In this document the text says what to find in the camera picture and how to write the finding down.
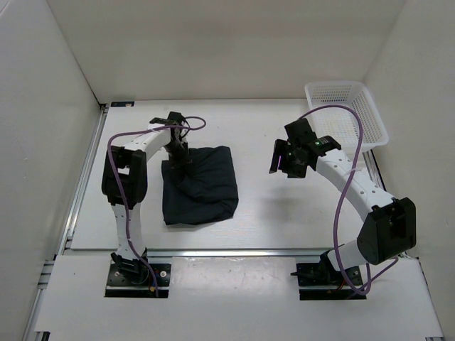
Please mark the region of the dark navy shorts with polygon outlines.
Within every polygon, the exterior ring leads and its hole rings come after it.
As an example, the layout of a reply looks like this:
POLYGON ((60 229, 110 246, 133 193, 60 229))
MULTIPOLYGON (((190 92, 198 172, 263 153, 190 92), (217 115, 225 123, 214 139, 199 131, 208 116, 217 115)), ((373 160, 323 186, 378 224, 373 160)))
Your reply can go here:
POLYGON ((233 217, 239 202, 231 149, 191 148, 190 163, 161 162, 162 212, 167 225, 208 224, 233 217))

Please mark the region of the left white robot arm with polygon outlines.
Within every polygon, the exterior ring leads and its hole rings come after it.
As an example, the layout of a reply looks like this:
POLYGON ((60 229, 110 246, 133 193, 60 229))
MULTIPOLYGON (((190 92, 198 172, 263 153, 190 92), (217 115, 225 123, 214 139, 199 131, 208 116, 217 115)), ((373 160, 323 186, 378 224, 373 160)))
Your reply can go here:
POLYGON ((113 262, 124 268, 133 284, 148 279, 146 247, 141 232, 140 206, 148 189, 147 163, 165 149, 171 164, 190 161, 187 120, 152 119, 145 130, 117 133, 109 138, 102 175, 102 193, 114 212, 118 249, 113 262))

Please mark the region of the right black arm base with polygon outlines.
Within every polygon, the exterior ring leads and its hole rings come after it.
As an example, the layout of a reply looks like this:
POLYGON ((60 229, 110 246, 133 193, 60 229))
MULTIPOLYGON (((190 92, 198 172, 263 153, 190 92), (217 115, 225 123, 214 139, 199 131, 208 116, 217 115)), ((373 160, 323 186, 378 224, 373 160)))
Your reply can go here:
POLYGON ((322 253, 316 263, 297 263, 290 276, 297 278, 301 301, 359 301, 367 298, 355 293, 341 272, 332 267, 328 251, 322 253))

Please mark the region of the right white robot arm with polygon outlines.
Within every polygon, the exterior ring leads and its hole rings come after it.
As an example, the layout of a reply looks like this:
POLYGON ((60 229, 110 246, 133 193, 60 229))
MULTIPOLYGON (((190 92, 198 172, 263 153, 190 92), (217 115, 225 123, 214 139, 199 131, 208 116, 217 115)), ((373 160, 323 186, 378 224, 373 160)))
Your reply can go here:
POLYGON ((409 198, 395 198, 355 170, 341 145, 330 136, 317 137, 307 119, 284 128, 287 139, 276 140, 269 171, 304 178, 312 168, 346 194, 363 222, 356 239, 322 256, 319 275, 323 281, 335 284, 344 277, 345 268, 378 265, 415 247, 416 206, 409 198))

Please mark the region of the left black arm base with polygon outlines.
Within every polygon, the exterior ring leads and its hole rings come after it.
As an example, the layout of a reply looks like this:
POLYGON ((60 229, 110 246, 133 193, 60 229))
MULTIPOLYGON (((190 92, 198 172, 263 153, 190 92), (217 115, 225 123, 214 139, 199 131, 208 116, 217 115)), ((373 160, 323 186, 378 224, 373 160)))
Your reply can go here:
POLYGON ((123 259, 111 253, 111 264, 105 286, 106 298, 168 298, 171 264, 149 264, 123 259))

